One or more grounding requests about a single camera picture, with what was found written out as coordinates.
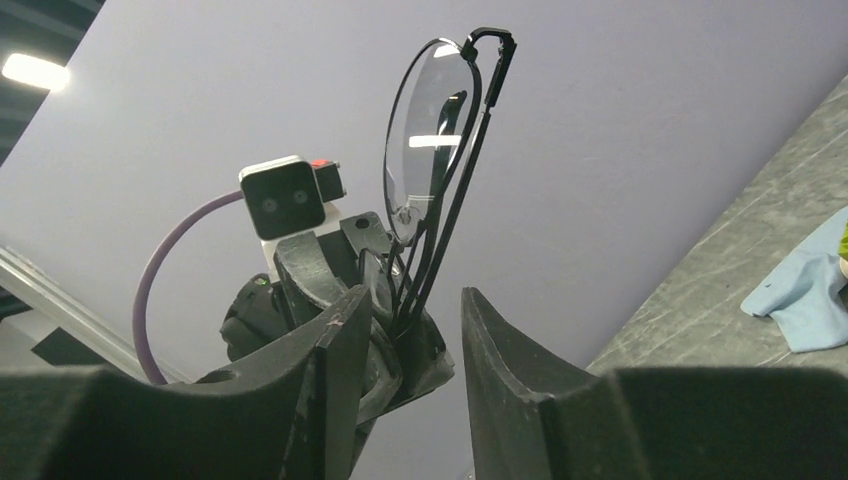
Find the thin black framed glasses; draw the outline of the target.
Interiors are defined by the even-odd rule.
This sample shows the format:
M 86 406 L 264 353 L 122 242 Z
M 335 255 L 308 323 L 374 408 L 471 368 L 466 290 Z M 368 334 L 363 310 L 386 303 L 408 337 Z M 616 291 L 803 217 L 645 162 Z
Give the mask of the thin black framed glasses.
M 382 160 L 393 339 L 423 314 L 516 50 L 510 31 L 478 27 L 426 42 L 404 71 Z

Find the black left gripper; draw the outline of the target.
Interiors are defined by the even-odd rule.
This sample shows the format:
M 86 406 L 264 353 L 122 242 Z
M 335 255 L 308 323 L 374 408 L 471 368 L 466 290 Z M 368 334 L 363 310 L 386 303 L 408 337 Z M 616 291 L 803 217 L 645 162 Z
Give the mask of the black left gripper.
M 372 323 L 352 458 L 359 459 L 376 420 L 444 385 L 454 363 L 432 317 L 422 312 L 408 331 L 394 315 L 392 294 L 406 295 L 410 283 L 402 265 L 388 272 L 390 235 L 374 212 L 344 218 L 339 228 L 312 231 L 277 242 L 279 276 L 252 277 L 238 292 L 220 328 L 230 360 L 237 361 L 308 323 L 362 284 L 371 296 Z

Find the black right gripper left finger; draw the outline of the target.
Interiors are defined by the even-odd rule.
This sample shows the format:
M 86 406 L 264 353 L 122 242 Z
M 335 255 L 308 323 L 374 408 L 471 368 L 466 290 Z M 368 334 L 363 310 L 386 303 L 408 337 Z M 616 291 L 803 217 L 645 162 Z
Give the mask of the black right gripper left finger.
M 308 323 L 193 384 L 109 367 L 1 374 L 5 479 L 346 479 L 371 301 Z

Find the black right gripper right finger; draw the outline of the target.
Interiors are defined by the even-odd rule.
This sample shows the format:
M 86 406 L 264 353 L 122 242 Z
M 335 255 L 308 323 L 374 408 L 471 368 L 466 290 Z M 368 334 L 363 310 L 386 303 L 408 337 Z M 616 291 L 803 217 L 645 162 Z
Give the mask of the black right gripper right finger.
M 593 375 L 461 294 L 479 479 L 843 479 L 847 380 L 819 368 Z

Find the light blue cleaning cloth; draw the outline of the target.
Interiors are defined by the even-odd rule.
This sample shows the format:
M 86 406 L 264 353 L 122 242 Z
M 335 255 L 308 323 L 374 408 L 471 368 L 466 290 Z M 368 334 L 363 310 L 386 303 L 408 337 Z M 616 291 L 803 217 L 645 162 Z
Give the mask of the light blue cleaning cloth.
M 781 260 L 741 302 L 751 317 L 774 321 L 793 353 L 847 344 L 847 308 L 840 293 L 847 277 L 839 248 L 847 209 L 825 220 Z

